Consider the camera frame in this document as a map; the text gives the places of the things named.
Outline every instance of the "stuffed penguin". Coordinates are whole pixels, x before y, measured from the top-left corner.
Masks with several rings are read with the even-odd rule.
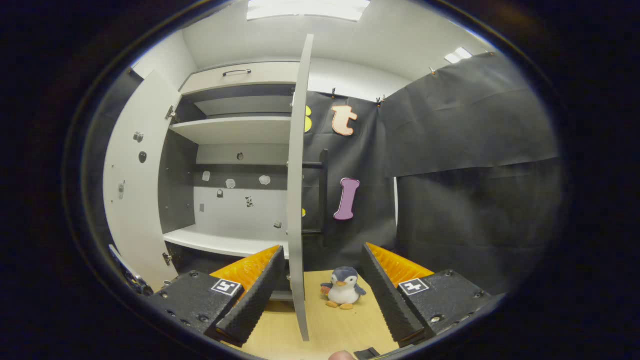
[[[329,296],[326,303],[330,307],[340,306],[343,310],[353,309],[353,303],[366,295],[358,285],[358,272],[354,268],[342,266],[333,271],[331,283],[322,284],[322,293]]]

